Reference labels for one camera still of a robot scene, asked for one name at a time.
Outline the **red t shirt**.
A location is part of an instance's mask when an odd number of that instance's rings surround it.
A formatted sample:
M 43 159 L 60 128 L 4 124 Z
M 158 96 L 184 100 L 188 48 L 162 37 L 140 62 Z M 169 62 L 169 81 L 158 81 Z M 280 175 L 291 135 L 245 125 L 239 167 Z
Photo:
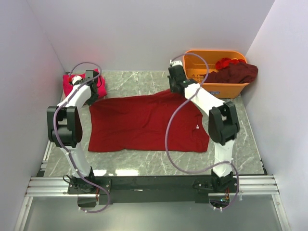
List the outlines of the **red t shirt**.
M 92 129 L 88 151 L 164 151 L 168 122 L 184 101 L 181 95 L 164 90 L 153 95 L 96 102 L 90 106 Z M 209 135 L 202 120 L 202 113 L 192 102 L 183 106 L 172 121 L 168 150 L 206 152 Z

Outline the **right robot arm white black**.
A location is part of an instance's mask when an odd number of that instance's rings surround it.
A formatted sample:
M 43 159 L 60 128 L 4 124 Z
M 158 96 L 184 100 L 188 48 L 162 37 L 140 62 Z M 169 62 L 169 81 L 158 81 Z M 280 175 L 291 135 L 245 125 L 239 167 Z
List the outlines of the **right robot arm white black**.
M 238 175 L 232 165 L 232 150 L 240 130 L 237 111 L 234 103 L 224 102 L 206 91 L 194 79 L 187 79 L 180 61 L 172 62 L 169 71 L 169 85 L 172 93 L 179 93 L 185 101 L 173 112 L 165 133 L 165 150 L 171 164 L 179 171 L 188 174 L 203 173 L 211 169 L 211 188 L 214 192 L 224 192 L 228 187 L 237 183 L 233 177 Z M 192 102 L 208 116 L 208 134 L 214 142 L 214 165 L 203 169 L 188 171 L 178 167 L 172 160 L 168 150 L 168 135 L 175 115 L 187 103 Z

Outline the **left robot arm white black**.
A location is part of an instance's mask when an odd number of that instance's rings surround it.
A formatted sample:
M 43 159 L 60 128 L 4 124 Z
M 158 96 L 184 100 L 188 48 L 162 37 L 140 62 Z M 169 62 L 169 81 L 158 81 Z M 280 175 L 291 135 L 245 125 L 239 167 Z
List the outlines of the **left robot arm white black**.
M 79 111 L 85 103 L 98 99 L 98 70 L 87 70 L 85 76 L 71 78 L 71 92 L 57 106 L 47 109 L 48 138 L 65 154 L 72 169 L 69 186 L 84 193 L 96 191 L 93 169 L 81 148 L 83 136 Z

